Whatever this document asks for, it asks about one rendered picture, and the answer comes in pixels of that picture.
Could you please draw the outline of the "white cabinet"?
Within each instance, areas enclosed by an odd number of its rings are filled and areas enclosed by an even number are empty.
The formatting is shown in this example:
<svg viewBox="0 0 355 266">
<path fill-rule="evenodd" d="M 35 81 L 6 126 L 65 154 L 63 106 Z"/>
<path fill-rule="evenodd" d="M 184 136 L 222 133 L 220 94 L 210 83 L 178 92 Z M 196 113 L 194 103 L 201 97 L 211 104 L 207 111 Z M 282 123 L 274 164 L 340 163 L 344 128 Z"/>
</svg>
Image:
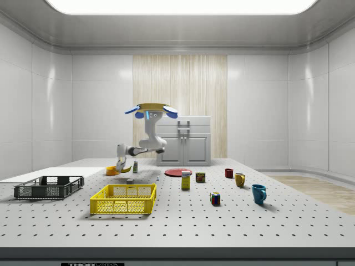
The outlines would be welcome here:
<svg viewBox="0 0 355 266">
<path fill-rule="evenodd" d="M 211 161 L 210 116 L 164 116 L 156 133 L 167 142 L 158 154 L 158 166 L 209 166 Z"/>
</svg>

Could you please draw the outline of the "yellow carton box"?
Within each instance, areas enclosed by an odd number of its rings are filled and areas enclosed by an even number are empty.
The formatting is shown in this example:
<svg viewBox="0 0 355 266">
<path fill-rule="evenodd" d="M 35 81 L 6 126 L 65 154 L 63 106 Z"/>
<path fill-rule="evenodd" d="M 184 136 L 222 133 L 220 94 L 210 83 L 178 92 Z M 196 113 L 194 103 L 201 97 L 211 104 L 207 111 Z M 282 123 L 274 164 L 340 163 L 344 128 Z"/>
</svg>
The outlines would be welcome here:
<svg viewBox="0 0 355 266">
<path fill-rule="evenodd" d="M 183 190 L 190 189 L 190 176 L 191 176 L 190 170 L 183 170 L 181 172 L 181 188 Z"/>
</svg>

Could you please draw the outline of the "white board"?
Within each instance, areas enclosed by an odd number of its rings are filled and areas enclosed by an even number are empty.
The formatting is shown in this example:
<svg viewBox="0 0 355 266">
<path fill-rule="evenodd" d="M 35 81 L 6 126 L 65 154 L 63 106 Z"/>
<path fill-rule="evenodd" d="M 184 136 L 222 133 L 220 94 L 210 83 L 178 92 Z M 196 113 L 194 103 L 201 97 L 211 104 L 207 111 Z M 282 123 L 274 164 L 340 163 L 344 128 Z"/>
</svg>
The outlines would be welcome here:
<svg viewBox="0 0 355 266">
<path fill-rule="evenodd" d="M 1 180 L 0 183 L 22 183 L 41 176 L 90 176 L 101 170 L 103 167 L 50 167 L 42 170 L 26 173 L 16 177 Z"/>
</svg>

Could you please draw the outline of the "blue mug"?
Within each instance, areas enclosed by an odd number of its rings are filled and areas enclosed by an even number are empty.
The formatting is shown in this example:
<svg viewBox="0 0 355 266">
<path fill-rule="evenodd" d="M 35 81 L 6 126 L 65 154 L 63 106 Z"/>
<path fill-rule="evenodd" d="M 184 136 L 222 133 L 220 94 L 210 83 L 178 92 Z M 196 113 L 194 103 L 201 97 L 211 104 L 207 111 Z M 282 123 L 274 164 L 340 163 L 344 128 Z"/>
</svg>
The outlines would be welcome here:
<svg viewBox="0 0 355 266">
<path fill-rule="evenodd" d="M 264 203 L 264 200 L 267 197 L 265 186 L 259 184 L 252 185 L 252 193 L 253 193 L 254 202 L 256 204 L 261 205 Z"/>
</svg>

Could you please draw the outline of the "dark grey basket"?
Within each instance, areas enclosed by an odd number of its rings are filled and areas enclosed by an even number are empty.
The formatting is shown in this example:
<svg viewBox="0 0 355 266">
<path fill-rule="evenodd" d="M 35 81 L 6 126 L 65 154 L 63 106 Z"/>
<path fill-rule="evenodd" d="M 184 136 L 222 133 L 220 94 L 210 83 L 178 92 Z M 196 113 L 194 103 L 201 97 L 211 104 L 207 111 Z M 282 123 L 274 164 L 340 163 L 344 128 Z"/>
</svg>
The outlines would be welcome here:
<svg viewBox="0 0 355 266">
<path fill-rule="evenodd" d="M 84 186 L 84 176 L 40 176 L 14 187 L 17 199 L 64 199 Z"/>
</svg>

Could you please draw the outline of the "red plate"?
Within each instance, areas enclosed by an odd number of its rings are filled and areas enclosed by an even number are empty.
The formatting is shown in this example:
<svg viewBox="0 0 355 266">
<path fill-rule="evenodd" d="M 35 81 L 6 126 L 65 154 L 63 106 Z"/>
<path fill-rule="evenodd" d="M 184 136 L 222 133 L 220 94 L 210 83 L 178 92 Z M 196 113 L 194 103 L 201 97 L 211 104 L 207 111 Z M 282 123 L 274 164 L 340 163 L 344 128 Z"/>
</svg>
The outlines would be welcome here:
<svg viewBox="0 0 355 266">
<path fill-rule="evenodd" d="M 185 168 L 173 168 L 165 171 L 166 176 L 170 177 L 189 177 L 192 171 Z"/>
</svg>

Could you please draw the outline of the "yellow basket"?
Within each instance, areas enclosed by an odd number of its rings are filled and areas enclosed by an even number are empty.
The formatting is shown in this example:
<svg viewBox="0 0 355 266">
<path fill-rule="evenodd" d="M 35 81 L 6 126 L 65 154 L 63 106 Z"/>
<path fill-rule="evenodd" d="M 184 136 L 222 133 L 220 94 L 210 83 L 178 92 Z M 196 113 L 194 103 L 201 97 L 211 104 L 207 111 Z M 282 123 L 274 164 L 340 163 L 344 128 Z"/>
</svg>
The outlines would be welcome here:
<svg viewBox="0 0 355 266">
<path fill-rule="evenodd" d="M 156 184 L 107 185 L 90 198 L 91 214 L 150 214 Z"/>
</svg>

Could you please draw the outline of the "drone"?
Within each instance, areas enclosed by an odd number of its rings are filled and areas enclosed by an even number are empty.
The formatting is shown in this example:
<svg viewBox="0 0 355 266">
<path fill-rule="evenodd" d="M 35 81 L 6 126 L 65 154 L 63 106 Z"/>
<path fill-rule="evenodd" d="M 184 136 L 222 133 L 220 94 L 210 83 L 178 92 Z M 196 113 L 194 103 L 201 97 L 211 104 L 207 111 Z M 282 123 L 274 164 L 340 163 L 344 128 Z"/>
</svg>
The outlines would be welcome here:
<svg viewBox="0 0 355 266">
<path fill-rule="evenodd" d="M 142 119 L 146 116 L 150 117 L 149 111 L 165 112 L 167 116 L 173 119 L 178 117 L 178 111 L 167 104 L 161 103 L 143 103 L 127 110 L 125 114 L 135 112 L 135 117 L 137 119 Z"/>
</svg>

